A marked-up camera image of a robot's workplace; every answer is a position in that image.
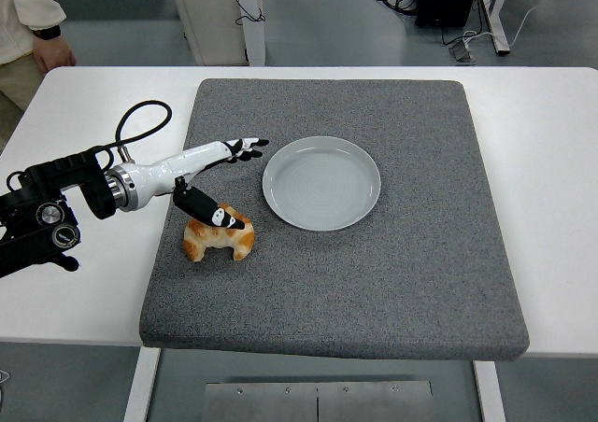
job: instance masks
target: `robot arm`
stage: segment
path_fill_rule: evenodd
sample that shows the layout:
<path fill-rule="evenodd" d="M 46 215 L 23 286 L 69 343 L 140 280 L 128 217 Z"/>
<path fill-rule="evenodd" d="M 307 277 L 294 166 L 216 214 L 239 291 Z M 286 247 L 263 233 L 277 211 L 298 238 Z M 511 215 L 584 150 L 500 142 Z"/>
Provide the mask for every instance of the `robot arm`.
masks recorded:
<path fill-rule="evenodd" d="M 267 140 L 258 138 L 212 142 L 187 149 L 152 165 L 122 163 L 108 170 L 108 184 L 120 191 L 115 194 L 117 206 L 124 212 L 130 212 L 145 207 L 153 196 L 173 192 L 180 185 L 180 181 L 176 183 L 179 177 L 188 182 L 218 163 L 261 157 L 262 153 L 254 147 L 263 147 L 267 143 Z"/>
<path fill-rule="evenodd" d="M 44 162 L 18 173 L 21 188 L 0 196 L 0 277 L 34 263 L 54 262 L 75 271 L 78 262 L 64 255 L 80 242 L 78 223 L 63 191 L 79 187 L 93 214 L 100 219 L 144 207 L 153 196 L 173 193 L 173 202 L 209 226 L 243 229 L 242 221 L 220 209 L 202 191 L 189 187 L 198 173 L 221 162 L 248 161 L 267 145 L 257 138 L 212 142 L 191 148 L 152 165 L 125 162 L 104 173 L 95 148 Z"/>

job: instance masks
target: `human hand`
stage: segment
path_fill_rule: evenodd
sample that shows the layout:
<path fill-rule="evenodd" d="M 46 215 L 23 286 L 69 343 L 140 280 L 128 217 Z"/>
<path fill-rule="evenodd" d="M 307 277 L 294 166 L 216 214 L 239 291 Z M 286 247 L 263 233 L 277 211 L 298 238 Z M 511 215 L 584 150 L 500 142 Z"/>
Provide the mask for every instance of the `human hand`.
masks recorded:
<path fill-rule="evenodd" d="M 77 65 L 77 60 L 64 36 L 50 40 L 34 37 L 34 59 L 39 71 L 46 75 L 55 67 Z"/>

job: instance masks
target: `gray floor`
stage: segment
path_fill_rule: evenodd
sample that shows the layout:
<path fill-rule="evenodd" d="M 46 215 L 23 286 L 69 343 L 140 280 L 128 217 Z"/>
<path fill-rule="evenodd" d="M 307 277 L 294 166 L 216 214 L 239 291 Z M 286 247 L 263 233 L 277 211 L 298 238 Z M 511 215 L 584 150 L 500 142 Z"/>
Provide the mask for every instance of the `gray floor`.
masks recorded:
<path fill-rule="evenodd" d="M 506 0 L 501 17 L 509 41 L 527 10 L 540 1 Z M 64 34 L 79 65 L 194 65 L 174 0 L 62 3 L 68 16 Z M 263 0 L 263 6 L 267 65 L 458 64 L 438 29 L 417 28 L 412 18 L 399 17 L 373 0 Z M 478 29 L 475 11 L 465 29 Z M 449 30 L 446 37 L 459 34 Z M 530 14 L 507 56 L 494 53 L 489 36 L 471 43 L 476 65 L 498 66 L 598 68 L 597 46 L 598 0 L 550 0 Z M 137 350 L 0 344 L 0 370 L 12 375 L 3 386 L 0 421 L 120 420 Z M 164 405 L 184 404 L 177 396 L 200 398 L 200 391 L 187 385 L 199 383 L 202 372 L 189 378 L 184 369 L 204 354 L 168 355 L 160 387 L 174 388 L 166 391 L 166 400 L 157 401 L 162 406 L 153 408 L 156 420 Z M 218 359 L 231 365 L 238 358 L 221 354 Z M 597 364 L 586 359 L 498 364 L 507 420 L 598 420 Z"/>

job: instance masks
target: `person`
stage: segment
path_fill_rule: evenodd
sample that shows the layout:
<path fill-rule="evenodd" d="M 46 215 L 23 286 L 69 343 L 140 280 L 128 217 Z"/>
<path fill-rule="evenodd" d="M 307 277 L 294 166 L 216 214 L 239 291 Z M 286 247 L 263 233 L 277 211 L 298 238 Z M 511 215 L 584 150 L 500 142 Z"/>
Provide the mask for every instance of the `person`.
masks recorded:
<path fill-rule="evenodd" d="M 0 0 L 0 152 L 53 68 L 76 65 L 57 0 Z"/>

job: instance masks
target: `gray felt pad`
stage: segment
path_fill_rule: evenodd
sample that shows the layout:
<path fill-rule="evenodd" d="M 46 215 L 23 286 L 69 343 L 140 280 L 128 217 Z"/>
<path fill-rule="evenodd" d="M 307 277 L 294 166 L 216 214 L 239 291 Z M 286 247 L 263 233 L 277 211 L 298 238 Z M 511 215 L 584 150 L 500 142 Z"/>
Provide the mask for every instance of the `gray felt pad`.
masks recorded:
<path fill-rule="evenodd" d="M 382 190 L 338 232 L 281 220 L 262 194 L 268 160 L 331 135 L 370 153 Z M 264 156 L 192 184 L 247 215 L 242 261 L 182 251 L 189 217 L 171 205 L 140 320 L 144 345 L 363 359 L 513 359 L 528 334 L 460 83 L 211 79 L 185 148 L 269 139 Z"/>

